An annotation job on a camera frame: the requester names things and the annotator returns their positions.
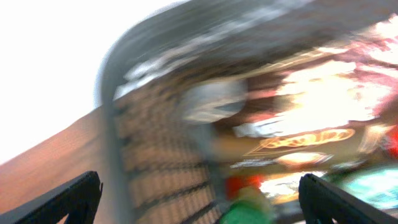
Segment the green lid jar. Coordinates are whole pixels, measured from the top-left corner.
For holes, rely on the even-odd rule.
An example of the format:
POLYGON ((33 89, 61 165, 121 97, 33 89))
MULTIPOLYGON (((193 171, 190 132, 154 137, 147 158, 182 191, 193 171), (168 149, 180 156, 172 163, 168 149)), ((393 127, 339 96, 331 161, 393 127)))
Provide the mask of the green lid jar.
POLYGON ((220 219, 221 224, 274 224, 270 200, 255 187, 237 191, 229 210, 220 219))

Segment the teal white packet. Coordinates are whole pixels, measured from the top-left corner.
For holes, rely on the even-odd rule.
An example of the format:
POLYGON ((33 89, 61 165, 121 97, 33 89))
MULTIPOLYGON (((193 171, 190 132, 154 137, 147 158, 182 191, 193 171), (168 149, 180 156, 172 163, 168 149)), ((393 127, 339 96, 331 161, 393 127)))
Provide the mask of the teal white packet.
POLYGON ((380 210, 397 208, 397 166, 384 166, 347 174, 336 185, 380 210))

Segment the brown Nescafe Gold bag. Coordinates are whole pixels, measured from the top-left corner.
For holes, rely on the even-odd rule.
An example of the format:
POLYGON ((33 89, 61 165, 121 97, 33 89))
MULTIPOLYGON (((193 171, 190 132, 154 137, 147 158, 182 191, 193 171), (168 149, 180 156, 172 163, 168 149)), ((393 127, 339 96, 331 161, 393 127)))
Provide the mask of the brown Nescafe Gold bag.
POLYGON ((397 15, 232 81, 233 115, 215 123, 217 162, 283 172, 378 160, 397 130, 397 15))

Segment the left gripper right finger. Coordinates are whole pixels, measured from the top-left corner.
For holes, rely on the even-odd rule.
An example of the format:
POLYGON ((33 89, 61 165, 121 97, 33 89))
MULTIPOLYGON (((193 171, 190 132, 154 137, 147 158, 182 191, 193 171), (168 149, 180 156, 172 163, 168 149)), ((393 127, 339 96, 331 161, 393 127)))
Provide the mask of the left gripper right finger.
POLYGON ((397 218, 313 174, 300 178, 298 192, 307 224, 397 224, 397 218))

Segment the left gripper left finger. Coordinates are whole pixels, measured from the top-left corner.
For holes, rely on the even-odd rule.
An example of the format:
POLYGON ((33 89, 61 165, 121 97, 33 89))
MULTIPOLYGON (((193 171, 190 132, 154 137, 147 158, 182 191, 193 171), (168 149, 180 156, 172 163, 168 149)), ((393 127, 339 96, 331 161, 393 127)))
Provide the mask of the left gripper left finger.
POLYGON ((93 224, 103 193, 96 171, 87 171, 1 215, 2 224, 93 224))

